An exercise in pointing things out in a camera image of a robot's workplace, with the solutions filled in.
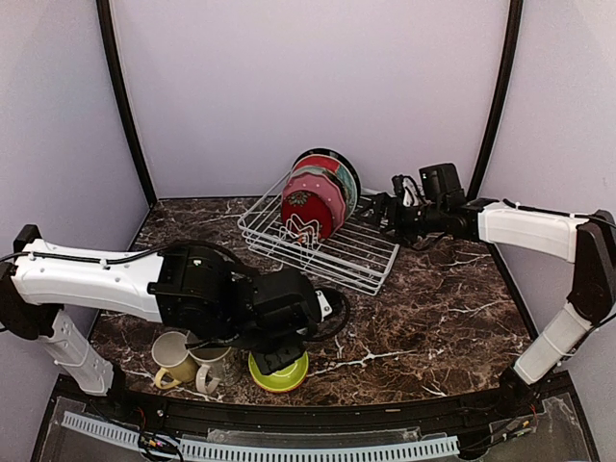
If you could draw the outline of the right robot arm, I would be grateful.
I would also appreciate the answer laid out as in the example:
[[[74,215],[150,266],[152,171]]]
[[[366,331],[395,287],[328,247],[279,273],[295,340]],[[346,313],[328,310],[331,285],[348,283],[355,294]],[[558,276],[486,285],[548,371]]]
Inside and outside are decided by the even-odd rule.
[[[393,192],[367,199],[366,223],[415,246],[427,235],[508,244],[560,258],[574,267],[563,308],[503,374],[491,408],[514,416],[528,401],[527,387],[542,379],[597,328],[615,317],[615,221],[605,210],[574,214],[514,203],[469,199],[454,164],[424,167],[420,178],[396,175]]]

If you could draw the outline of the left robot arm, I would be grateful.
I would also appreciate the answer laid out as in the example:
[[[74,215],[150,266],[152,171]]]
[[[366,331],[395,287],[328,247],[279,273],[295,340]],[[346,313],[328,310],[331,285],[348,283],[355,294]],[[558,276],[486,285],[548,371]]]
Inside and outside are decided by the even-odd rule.
[[[41,342],[54,361],[116,420],[136,411],[124,374],[76,329],[69,305],[114,311],[194,335],[194,346],[249,351],[262,373],[297,360],[332,312],[297,269],[262,273],[231,251],[179,241],[142,252],[53,245],[22,228],[1,260],[1,323]]]

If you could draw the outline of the yellow mug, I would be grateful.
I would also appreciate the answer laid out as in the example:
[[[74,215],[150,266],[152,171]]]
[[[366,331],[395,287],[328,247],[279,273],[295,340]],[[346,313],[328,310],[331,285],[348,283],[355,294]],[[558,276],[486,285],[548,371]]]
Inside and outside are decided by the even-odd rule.
[[[151,348],[151,356],[159,367],[154,384],[160,390],[169,390],[192,383],[198,365],[186,347],[187,335],[169,331],[159,336]]]

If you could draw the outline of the white patterned mug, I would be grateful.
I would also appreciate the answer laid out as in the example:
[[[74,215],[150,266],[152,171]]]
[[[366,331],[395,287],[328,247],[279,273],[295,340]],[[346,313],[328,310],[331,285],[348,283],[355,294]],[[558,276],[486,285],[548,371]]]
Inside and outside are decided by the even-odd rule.
[[[241,378],[242,361],[235,348],[195,348],[189,355],[198,366],[195,387],[201,394],[211,395],[220,386],[234,386]]]

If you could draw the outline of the lime green bowl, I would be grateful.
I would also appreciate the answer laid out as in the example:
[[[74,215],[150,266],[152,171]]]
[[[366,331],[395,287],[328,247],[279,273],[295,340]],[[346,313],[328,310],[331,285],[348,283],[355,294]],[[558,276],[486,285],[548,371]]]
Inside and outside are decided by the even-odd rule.
[[[248,369],[253,381],[262,389],[275,394],[287,393],[299,387],[307,376],[309,370],[309,356],[307,352],[292,365],[270,375],[264,375],[257,367],[252,354],[248,356]]]

